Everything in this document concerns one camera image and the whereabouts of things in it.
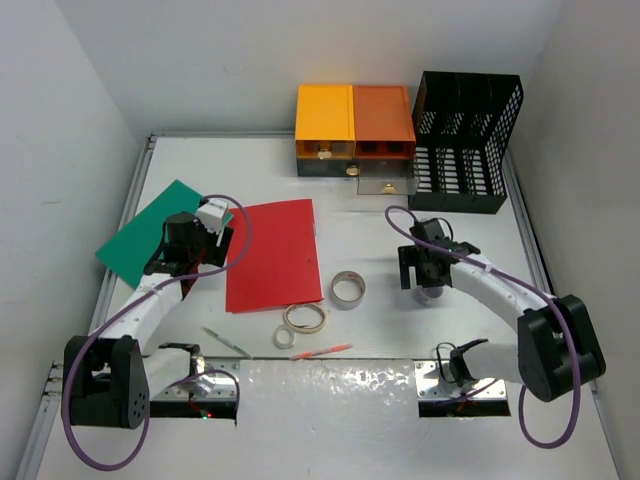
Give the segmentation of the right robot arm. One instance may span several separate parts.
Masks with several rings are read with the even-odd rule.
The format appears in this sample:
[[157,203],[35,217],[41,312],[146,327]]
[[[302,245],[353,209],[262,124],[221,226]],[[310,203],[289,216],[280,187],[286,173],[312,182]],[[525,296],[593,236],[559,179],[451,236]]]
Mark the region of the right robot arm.
[[455,347],[443,379],[466,387],[497,376],[551,402],[573,389],[575,377],[589,383],[604,375],[606,361],[586,305],[578,297],[554,297],[507,279],[477,247],[447,236],[436,219],[417,220],[409,232],[414,243],[398,250],[402,288],[449,287],[463,292],[516,334],[513,345],[480,338]]

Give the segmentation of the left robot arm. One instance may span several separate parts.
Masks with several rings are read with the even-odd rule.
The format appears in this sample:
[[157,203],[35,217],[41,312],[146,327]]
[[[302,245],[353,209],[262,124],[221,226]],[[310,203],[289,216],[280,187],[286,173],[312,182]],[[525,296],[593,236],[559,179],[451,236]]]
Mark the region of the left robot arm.
[[89,336],[64,350],[63,415],[71,426],[137,428],[154,397],[204,370],[196,344],[164,343],[143,350],[164,318],[182,302],[201,265],[225,264],[233,230],[203,215],[181,212],[162,225],[161,239],[125,305]]

